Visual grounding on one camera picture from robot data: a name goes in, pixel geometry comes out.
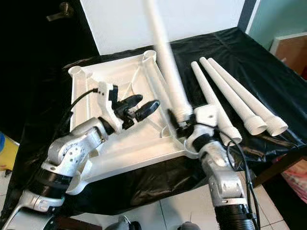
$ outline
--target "wooden furniture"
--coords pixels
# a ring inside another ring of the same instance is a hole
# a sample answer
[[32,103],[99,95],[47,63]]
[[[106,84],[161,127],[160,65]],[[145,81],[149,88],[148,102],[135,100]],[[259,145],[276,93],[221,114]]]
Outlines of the wooden furniture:
[[307,160],[307,147],[295,149],[284,155],[278,162],[263,171],[253,180],[254,187],[257,187],[266,182],[267,180],[271,179],[275,175],[282,173],[295,163],[299,162],[301,159]]
[[58,230],[102,230],[101,226],[67,217],[57,217],[56,225]]
[[307,68],[307,32],[276,37],[270,52],[302,76]]

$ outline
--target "white plastic table top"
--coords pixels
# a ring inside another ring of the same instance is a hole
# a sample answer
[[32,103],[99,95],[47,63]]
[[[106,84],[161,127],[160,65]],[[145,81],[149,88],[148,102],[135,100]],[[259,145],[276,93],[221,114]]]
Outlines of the white plastic table top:
[[[72,101],[96,88],[99,81],[105,81],[118,86],[118,100],[141,94],[143,100],[138,106],[154,99],[160,100],[161,105],[147,119],[119,135],[111,135],[90,154],[74,177],[68,194],[80,193],[88,183],[184,155],[182,143],[169,131],[166,110],[170,102],[155,59],[155,51],[148,50],[138,56],[69,69]],[[92,93],[80,100],[73,112],[71,129],[91,117],[100,116],[97,95]]]

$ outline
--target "table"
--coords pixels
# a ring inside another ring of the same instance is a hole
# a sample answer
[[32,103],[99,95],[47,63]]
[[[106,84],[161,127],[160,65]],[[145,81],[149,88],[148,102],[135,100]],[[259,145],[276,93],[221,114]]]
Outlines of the table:
[[[174,41],[171,46],[187,97],[194,108],[206,104],[206,101],[190,63],[201,56],[212,57],[272,112],[288,123],[288,131],[280,135],[275,143],[263,137],[251,136],[230,104],[208,78],[226,113],[243,137],[242,146],[248,150],[250,166],[271,161],[287,153],[290,148],[294,148],[293,144],[299,148],[306,146],[307,83],[253,39],[238,28],[231,28]],[[74,65],[86,66],[134,56],[148,49],[152,47],[80,60],[62,69],[48,64],[36,67],[31,112],[24,127],[9,184],[8,194],[11,195],[6,198],[2,222],[9,216],[22,190],[46,158],[48,142],[62,111],[70,104],[71,78],[67,70]],[[205,174],[199,162],[179,157],[89,184],[82,193],[67,196],[61,214],[70,216],[78,212],[90,212],[114,215],[188,191],[204,183]]]

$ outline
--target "floor tile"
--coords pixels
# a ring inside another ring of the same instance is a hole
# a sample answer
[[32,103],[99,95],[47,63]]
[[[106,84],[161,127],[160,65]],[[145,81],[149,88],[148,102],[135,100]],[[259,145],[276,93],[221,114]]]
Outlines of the floor tile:
[[5,200],[5,195],[0,195],[0,212],[3,209],[4,200]]
[[[246,196],[246,186],[245,186],[245,176],[242,175],[242,173],[238,173],[238,176],[240,177],[241,179],[241,183],[242,183],[242,186],[243,186],[243,190],[245,192],[245,196]],[[253,209],[253,212],[256,213],[256,209],[255,209],[255,205],[254,205],[254,202],[252,202],[252,209]],[[261,205],[259,204],[259,215],[260,215],[260,226],[263,227],[263,226],[267,226],[269,225],[269,221],[268,219],[266,218],[265,214],[263,213],[263,210],[261,208]]]
[[161,200],[167,230],[177,230],[185,221],[197,224],[200,229],[218,230],[209,186]]
[[265,226],[265,227],[261,227],[261,230],[273,230],[271,225]]
[[0,195],[5,195],[8,190],[11,174],[7,177],[4,177],[5,170],[0,171]]
[[[135,208],[123,213],[122,215],[125,215],[130,221],[140,222],[142,230],[166,230],[159,201],[150,205]],[[90,213],[84,213],[72,218],[102,226],[103,229],[118,221],[118,216]]]
[[272,224],[271,226],[272,226],[273,230],[290,230],[288,225],[286,224],[286,222],[284,220],[277,222],[275,224]]
[[[240,173],[243,179],[245,180],[244,172]],[[282,215],[279,213],[278,209],[276,208],[275,204],[273,203],[273,201],[265,191],[264,187],[260,185],[257,188],[254,188],[254,191],[258,198],[259,205],[269,223],[273,224],[283,220]]]

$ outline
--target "white plastic table leg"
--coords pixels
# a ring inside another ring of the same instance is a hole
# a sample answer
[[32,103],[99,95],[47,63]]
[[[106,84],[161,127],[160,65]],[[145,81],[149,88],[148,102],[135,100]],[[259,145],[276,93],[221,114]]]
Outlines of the white plastic table leg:
[[185,94],[156,1],[144,0],[144,5],[153,33],[154,45],[159,58],[161,71],[168,85],[168,93],[173,112],[179,122],[186,121],[193,113],[193,110]]
[[230,85],[230,87],[241,97],[241,99],[251,108],[251,110],[260,116],[267,124],[268,132],[271,136],[277,136],[287,130],[288,125],[278,116],[275,116],[267,107],[265,107],[253,94],[244,88],[233,76],[231,76],[222,66],[213,58],[208,62]]
[[[209,82],[207,81],[205,75],[203,74],[202,70],[200,69],[199,65],[196,61],[191,63],[193,72],[196,76],[196,79],[201,87],[201,91],[206,98],[206,101],[209,104],[214,104],[217,107],[217,125],[220,130],[228,134],[236,143],[240,143],[242,141],[242,137],[229,120],[224,108],[222,107],[221,103],[219,102],[218,98],[216,97],[213,89],[211,88]],[[225,146],[228,145],[230,139],[223,134],[220,134],[222,142]]]
[[200,58],[200,63],[206,69],[214,83],[223,93],[224,97],[231,104],[236,113],[244,122],[245,128],[251,135],[257,135],[266,130],[267,125],[261,117],[254,112],[242,101],[236,92],[227,84],[218,72],[210,65],[204,57]]

